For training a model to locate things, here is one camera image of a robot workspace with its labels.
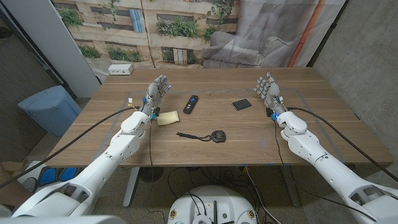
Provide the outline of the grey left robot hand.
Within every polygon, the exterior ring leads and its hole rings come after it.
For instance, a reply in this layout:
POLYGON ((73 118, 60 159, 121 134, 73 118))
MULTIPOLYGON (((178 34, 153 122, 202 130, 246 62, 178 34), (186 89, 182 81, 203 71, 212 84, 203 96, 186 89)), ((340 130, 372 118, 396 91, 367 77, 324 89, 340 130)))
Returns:
POLYGON ((140 112, 150 115, 158 107, 162 98, 171 89, 166 75, 161 75, 149 84, 140 112))

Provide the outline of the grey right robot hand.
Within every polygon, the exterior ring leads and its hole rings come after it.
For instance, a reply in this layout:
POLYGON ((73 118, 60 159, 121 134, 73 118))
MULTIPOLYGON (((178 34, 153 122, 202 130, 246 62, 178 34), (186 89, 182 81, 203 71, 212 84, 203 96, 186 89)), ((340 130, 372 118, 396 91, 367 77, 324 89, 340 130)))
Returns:
POLYGON ((264 101, 266 107, 271 109, 277 116, 287 111, 282 105, 279 86, 270 72, 267 72, 265 77, 260 77, 257 80, 253 90, 264 101))

